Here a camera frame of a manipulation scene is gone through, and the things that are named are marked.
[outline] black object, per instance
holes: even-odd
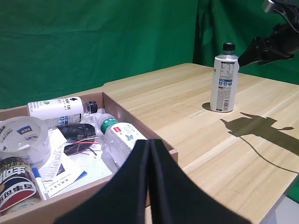
[[[240,67],[255,62],[261,65],[292,59],[294,53],[299,51],[299,4],[283,0],[273,0],[272,3],[275,6],[271,12],[280,14],[287,23],[276,25],[273,33],[266,38],[259,36],[254,38],[238,59]]]
[[[235,44],[234,43],[224,43],[222,50],[235,50]]]
[[[143,224],[147,189],[154,224],[249,224],[198,188],[161,140],[138,140],[98,193],[55,224]]]
[[[58,129],[61,131],[62,135],[67,140],[79,141],[81,139],[95,136],[94,126],[92,126],[90,124],[70,124],[70,125],[58,126]],[[72,155],[75,153],[79,153],[84,150],[87,150],[91,145],[92,145],[92,143],[67,145],[64,147],[64,153],[66,155]]]
[[[96,113],[98,112],[98,104],[96,101],[88,101],[90,105],[90,113]]]

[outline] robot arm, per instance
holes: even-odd
[[[291,59],[299,51],[299,0],[265,0],[263,9],[280,14],[287,23],[276,25],[266,38],[254,38],[238,59],[240,67]]]

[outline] white bottle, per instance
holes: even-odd
[[[44,120],[48,128],[75,124],[83,117],[98,111],[96,101],[84,102],[80,97],[51,99],[27,104],[28,115]]]
[[[118,122],[111,114],[98,117],[97,125],[104,134],[103,152],[108,152],[120,167],[132,151],[135,142],[146,138],[129,123]]]
[[[230,112],[234,108],[239,78],[238,56],[234,54],[235,44],[223,44],[223,54],[215,57],[212,80],[211,109]]]

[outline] paper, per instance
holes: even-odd
[[[78,167],[66,154],[62,154],[61,165],[57,175],[52,180],[43,180],[49,197],[57,196],[58,192],[73,184],[77,179],[82,178],[87,173]]]
[[[66,143],[65,137],[57,128],[49,130],[49,140],[51,156],[38,170],[43,181],[51,180],[57,175]]]
[[[69,156],[72,161],[74,161],[78,166],[87,172],[87,175],[63,189],[57,195],[82,187],[112,174],[110,169],[106,166],[101,158],[103,153],[101,150],[101,145],[94,144],[90,146],[90,148],[95,151],[97,156],[95,156],[95,154],[88,149],[79,154]]]

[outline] green curtain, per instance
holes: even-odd
[[[256,36],[267,37],[272,28],[285,20],[278,14],[265,13],[263,0],[199,0],[199,16],[194,62],[213,66],[225,42],[236,43],[241,55]],[[299,84],[299,55],[267,65],[251,64],[241,73]]]
[[[192,62],[197,0],[0,0],[0,108]]]

